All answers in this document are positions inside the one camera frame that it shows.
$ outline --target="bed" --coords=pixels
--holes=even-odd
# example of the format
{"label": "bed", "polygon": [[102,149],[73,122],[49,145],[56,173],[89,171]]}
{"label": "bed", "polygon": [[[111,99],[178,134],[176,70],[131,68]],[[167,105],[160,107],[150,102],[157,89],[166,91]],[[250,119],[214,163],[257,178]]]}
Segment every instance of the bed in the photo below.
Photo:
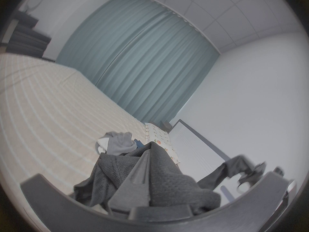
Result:
{"label": "bed", "polygon": [[97,139],[132,133],[146,143],[145,125],[73,68],[28,56],[0,54],[0,182],[28,222],[41,223],[20,183],[43,174],[70,194],[90,176]]}

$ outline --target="curtain fold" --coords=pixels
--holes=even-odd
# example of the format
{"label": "curtain fold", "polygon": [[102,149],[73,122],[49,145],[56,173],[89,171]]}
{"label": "curtain fold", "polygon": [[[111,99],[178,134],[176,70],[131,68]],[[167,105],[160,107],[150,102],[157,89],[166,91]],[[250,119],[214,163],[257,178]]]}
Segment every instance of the curtain fold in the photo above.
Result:
{"label": "curtain fold", "polygon": [[142,122],[170,121],[219,53],[151,0],[111,0],[72,34],[56,62],[79,70]]}

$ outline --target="ceiling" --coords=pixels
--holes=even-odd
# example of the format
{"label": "ceiling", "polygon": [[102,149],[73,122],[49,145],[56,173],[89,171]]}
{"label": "ceiling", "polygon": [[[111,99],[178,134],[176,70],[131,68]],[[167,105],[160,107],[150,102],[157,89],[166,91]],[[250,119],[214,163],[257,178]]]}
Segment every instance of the ceiling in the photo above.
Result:
{"label": "ceiling", "polygon": [[284,0],[157,0],[187,18],[220,52],[303,27]]}

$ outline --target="white pillow with fruit print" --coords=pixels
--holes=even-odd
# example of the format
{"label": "white pillow with fruit print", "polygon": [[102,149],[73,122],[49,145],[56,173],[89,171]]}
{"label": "white pillow with fruit print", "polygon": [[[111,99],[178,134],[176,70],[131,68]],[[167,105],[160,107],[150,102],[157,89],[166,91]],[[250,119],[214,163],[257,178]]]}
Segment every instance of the white pillow with fruit print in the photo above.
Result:
{"label": "white pillow with fruit print", "polygon": [[145,126],[147,143],[153,141],[156,144],[160,145],[163,149],[165,149],[165,151],[168,153],[168,155],[175,164],[180,163],[178,156],[173,149],[168,133],[151,123],[145,123]]}

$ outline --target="striped bedspread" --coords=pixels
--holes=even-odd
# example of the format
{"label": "striped bedspread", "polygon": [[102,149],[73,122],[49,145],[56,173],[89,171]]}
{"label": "striped bedspread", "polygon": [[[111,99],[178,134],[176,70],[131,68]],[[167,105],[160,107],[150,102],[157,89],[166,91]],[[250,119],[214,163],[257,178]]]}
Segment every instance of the striped bedspread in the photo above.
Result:
{"label": "striped bedspread", "polygon": [[0,181],[19,212],[38,227],[43,225],[19,184],[41,173],[71,193],[73,185],[89,177],[98,158],[95,142],[108,131],[129,131],[145,143],[145,125],[80,72],[0,54]]}

